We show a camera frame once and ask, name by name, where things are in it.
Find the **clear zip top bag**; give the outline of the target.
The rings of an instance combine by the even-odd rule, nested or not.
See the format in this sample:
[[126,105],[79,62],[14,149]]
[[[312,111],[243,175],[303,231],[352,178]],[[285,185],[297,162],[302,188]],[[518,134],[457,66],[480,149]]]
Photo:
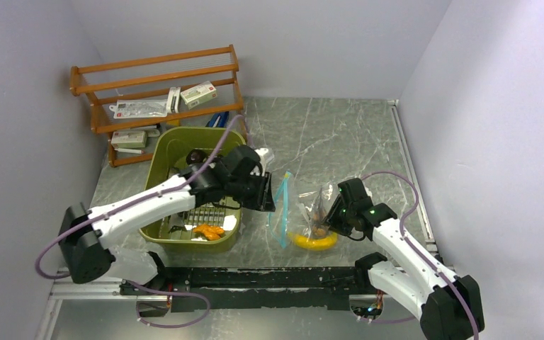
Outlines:
[[288,238],[288,232],[315,239],[310,229],[310,218],[315,196],[321,188],[328,215],[333,199],[336,197],[336,189],[333,184],[326,182],[317,185],[299,181],[289,171],[284,173],[276,192],[273,194],[276,211],[270,212],[266,221],[271,236],[281,248],[299,248]]

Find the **yellow fake banana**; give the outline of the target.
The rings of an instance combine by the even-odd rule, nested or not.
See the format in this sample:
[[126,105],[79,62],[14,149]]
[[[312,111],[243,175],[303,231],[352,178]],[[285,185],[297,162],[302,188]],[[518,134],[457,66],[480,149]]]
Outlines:
[[325,251],[335,246],[338,235],[331,232],[328,236],[321,239],[311,239],[301,234],[295,234],[292,232],[287,233],[291,242],[302,249],[310,251]]

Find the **orange fake fried food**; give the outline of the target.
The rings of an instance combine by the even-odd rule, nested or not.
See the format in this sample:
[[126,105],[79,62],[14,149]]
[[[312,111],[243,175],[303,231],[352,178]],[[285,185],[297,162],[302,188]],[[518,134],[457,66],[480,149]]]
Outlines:
[[201,224],[194,227],[193,232],[196,234],[201,234],[208,241],[219,240],[225,234],[225,230],[222,227],[207,224]]

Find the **dark fake mangosteen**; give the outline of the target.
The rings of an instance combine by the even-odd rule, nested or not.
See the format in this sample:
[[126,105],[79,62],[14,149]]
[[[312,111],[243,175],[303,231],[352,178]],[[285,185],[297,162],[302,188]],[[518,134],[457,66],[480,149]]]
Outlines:
[[202,149],[192,149],[186,155],[187,165],[204,164],[208,160],[209,154]]

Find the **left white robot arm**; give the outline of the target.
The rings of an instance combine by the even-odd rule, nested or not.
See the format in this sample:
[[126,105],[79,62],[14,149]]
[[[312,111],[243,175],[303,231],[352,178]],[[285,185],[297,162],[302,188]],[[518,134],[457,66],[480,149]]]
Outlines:
[[68,207],[59,234],[59,247],[76,284],[103,276],[140,284],[149,294],[165,290],[168,275],[156,254],[118,246],[126,235],[164,217],[231,198],[240,207],[273,212],[271,174],[273,159],[267,148],[241,144],[209,165],[191,164],[150,189],[109,205],[87,209]]

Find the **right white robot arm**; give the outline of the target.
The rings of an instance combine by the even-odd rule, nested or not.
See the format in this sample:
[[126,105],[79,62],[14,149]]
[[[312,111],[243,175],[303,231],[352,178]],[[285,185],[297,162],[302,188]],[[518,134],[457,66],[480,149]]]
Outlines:
[[384,250],[356,261],[355,287],[387,293],[418,320],[426,339],[478,339],[485,328],[478,282],[431,255],[393,209],[373,202],[361,179],[339,183],[338,192],[324,219],[330,230],[361,232]]

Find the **blue stapler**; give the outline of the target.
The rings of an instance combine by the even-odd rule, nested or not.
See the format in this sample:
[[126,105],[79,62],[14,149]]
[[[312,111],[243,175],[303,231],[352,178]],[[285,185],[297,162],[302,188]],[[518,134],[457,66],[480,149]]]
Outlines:
[[215,113],[212,115],[211,119],[206,124],[207,128],[225,128],[228,118],[230,116],[229,111],[224,111],[221,113]]

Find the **white green box on shelf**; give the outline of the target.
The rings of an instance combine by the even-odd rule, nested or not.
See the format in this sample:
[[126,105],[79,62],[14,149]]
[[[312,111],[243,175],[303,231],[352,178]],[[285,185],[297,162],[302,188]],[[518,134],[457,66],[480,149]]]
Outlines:
[[217,89],[210,81],[205,81],[182,91],[180,97],[188,109],[193,109],[196,106],[217,98]]

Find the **small white upright box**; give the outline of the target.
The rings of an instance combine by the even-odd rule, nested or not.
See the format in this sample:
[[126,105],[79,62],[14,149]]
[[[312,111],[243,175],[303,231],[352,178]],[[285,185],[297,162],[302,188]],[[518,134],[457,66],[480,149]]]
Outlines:
[[166,113],[175,114],[179,112],[179,101],[180,101],[180,87],[171,87],[168,92],[168,97],[166,101]]

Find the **white box lower shelf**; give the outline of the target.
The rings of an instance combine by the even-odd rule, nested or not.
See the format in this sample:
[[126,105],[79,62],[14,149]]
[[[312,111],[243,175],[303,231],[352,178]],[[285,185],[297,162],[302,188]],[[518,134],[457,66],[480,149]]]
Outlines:
[[110,143],[113,147],[121,148],[142,148],[147,143],[147,133],[145,131],[117,131],[114,132]]

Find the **orange wooden shelf rack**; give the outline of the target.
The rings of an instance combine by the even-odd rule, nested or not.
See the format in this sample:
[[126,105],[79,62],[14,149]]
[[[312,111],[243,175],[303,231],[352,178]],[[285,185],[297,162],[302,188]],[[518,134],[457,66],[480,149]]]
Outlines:
[[113,140],[124,130],[178,126],[189,118],[240,114],[244,99],[234,45],[93,66],[73,66],[69,90],[85,96],[93,133],[108,139],[111,167],[149,161]]

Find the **clear blister pack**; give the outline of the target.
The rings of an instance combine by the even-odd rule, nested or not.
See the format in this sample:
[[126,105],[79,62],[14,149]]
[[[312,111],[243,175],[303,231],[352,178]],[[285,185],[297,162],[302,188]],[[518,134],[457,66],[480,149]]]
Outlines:
[[114,119],[138,119],[166,117],[166,101],[160,100],[118,100],[109,105]]

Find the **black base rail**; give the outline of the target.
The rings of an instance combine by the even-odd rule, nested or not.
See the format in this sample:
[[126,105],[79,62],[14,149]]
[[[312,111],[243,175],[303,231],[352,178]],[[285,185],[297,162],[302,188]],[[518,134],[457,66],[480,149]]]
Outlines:
[[206,306],[213,310],[325,307],[348,311],[374,301],[378,294],[353,266],[168,267],[147,289],[121,283],[119,292],[141,302],[157,300],[154,290],[181,293],[181,297],[169,298],[172,312],[193,312]]

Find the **aluminium frame rail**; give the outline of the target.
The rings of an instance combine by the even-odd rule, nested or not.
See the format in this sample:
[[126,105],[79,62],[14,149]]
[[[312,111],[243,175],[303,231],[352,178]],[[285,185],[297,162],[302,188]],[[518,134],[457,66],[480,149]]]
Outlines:
[[49,294],[51,300],[123,300],[120,294],[122,280],[107,276],[89,283],[77,284],[70,277],[53,282]]

